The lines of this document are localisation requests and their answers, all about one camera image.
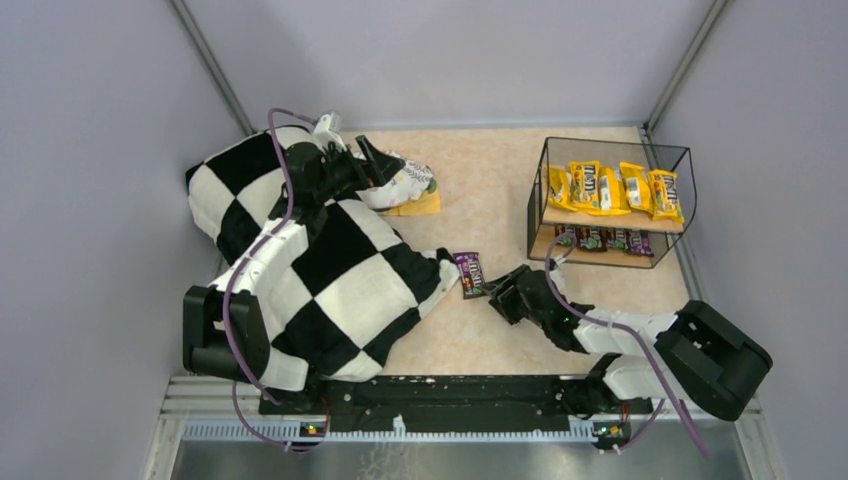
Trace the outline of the purple m&m bag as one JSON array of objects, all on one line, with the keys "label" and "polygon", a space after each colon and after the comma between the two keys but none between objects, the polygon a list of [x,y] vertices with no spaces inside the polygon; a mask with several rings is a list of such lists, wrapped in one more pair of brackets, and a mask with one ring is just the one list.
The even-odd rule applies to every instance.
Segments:
[{"label": "purple m&m bag", "polygon": [[479,253],[455,252],[453,258],[460,275],[463,299],[470,300],[485,296],[486,281]]},{"label": "purple m&m bag", "polygon": [[602,230],[595,227],[578,227],[576,229],[577,248],[588,253],[607,251]]},{"label": "purple m&m bag", "polygon": [[554,226],[556,244],[574,248],[578,243],[577,229],[573,225],[557,224]]}]

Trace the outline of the yellow candy bag barcode side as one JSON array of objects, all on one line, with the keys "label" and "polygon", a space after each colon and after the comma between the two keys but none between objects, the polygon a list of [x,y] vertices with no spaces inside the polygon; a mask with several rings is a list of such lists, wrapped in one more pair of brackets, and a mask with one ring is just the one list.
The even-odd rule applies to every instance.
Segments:
[{"label": "yellow candy bag barcode side", "polygon": [[548,172],[548,202],[555,208],[575,212],[572,202],[572,176],[568,169],[549,167]]}]

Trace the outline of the yellow m&m bag front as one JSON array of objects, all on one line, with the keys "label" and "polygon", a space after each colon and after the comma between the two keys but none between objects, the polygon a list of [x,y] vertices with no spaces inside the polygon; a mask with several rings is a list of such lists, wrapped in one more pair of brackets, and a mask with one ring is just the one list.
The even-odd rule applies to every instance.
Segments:
[{"label": "yellow m&m bag front", "polygon": [[570,205],[577,211],[595,214],[600,211],[599,161],[573,161],[569,164]]}]

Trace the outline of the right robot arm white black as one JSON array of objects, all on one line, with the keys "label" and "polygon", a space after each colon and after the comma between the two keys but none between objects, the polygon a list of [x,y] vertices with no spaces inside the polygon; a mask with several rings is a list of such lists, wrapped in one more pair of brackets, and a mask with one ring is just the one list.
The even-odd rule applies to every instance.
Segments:
[{"label": "right robot arm white black", "polygon": [[735,421],[774,365],[759,343],[704,301],[649,314],[565,304],[552,291],[558,275],[521,265],[482,290],[508,323],[528,320],[560,350],[601,355],[593,373],[617,400],[676,397]]}]

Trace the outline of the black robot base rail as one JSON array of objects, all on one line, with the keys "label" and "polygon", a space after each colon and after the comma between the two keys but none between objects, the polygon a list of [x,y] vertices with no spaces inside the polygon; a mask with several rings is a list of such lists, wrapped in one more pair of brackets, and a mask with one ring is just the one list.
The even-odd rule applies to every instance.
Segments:
[{"label": "black robot base rail", "polygon": [[276,392],[263,416],[313,415],[330,433],[587,433],[631,415],[649,399],[620,400],[597,376],[378,376],[363,383],[319,380],[301,394]]}]

